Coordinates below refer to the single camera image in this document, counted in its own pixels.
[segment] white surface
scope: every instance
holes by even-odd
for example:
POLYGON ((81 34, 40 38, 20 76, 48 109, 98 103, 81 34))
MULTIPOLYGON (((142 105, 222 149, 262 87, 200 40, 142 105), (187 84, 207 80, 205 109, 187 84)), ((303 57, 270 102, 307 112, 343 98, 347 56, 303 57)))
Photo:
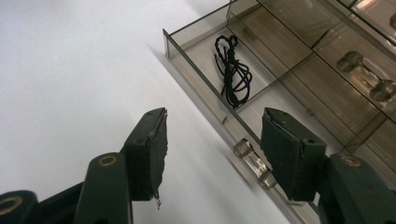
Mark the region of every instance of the white surface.
POLYGON ((29 189, 42 201, 74 186, 164 106, 163 205, 134 203, 135 223, 287 223, 168 72, 162 28, 226 3, 0 0, 0 194, 29 189))

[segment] coiled black cord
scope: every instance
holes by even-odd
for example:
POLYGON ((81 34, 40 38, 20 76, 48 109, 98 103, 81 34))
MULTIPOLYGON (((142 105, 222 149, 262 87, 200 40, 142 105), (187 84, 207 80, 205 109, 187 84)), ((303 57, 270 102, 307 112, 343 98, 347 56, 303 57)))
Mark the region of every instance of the coiled black cord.
POLYGON ((249 68, 239 62, 239 60, 235 59, 235 51, 234 48, 238 45, 238 38, 235 35, 231 35, 230 38, 225 37, 224 35, 219 36, 216 39, 215 47, 218 54, 215 54, 216 65, 218 66, 219 71, 224 76, 223 82, 224 86, 221 90, 221 95, 226 95, 226 99, 228 104, 230 104, 233 109, 238 106, 246 103, 248 101, 248 97, 250 95, 250 82, 253 76, 249 72, 249 68), (228 43, 228 50, 226 47, 223 47, 223 54, 219 49, 219 42, 223 40, 228 43), (221 69, 219 65, 219 60, 224 65, 224 70, 221 69), (233 87, 233 76, 238 74, 241 80, 233 87), (236 92, 247 90, 245 97, 241 100, 236 96, 236 92))

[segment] bundled wire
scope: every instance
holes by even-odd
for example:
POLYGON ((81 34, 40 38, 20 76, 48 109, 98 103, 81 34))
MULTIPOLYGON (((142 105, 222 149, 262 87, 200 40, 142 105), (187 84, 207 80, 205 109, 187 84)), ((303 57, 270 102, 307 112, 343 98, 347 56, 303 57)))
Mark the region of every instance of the bundled wire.
POLYGON ((252 75, 249 72, 249 68, 235 59, 235 47, 238 45, 238 38, 235 35, 231 35, 230 38, 224 35, 219 36, 216 39, 215 47, 218 54, 215 54, 216 65, 219 71, 224 76, 223 82, 224 86, 221 90, 221 95, 226 96, 228 104, 230 104, 233 109, 246 103, 250 95, 250 82, 252 75), (219 42, 225 41, 228 43, 228 49, 223 47, 223 53, 219 49, 219 42), (219 60, 223 63, 224 70, 220 67, 219 60), (240 81, 233 87, 233 77, 238 74, 240 81), (241 100, 236 96, 236 92, 246 90, 245 97, 241 100))

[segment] black cable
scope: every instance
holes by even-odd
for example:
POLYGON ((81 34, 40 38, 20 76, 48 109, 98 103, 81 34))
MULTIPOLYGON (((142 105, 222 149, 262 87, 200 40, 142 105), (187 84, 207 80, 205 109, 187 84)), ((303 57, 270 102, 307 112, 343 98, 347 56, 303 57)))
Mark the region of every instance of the black cable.
POLYGON ((246 103, 248 101, 248 97, 250 95, 250 82, 253 76, 249 72, 249 68, 239 62, 239 60, 235 59, 235 51, 234 48, 238 45, 238 38, 235 35, 231 35, 230 38, 225 37, 224 35, 219 36, 216 39, 215 47, 218 54, 215 54, 216 65, 218 66, 219 71, 224 76, 223 82, 224 86, 221 90, 221 95, 226 94, 226 99, 228 104, 230 104, 233 108, 237 108, 238 106, 246 103), (228 43, 228 50, 226 47, 223 47, 223 54, 219 49, 219 42, 223 40, 228 43), (224 71, 220 68, 219 60, 224 65, 224 71), (233 76, 238 74, 241 80, 233 87, 233 76), (245 97, 241 100, 235 95, 236 92, 247 90, 245 97))

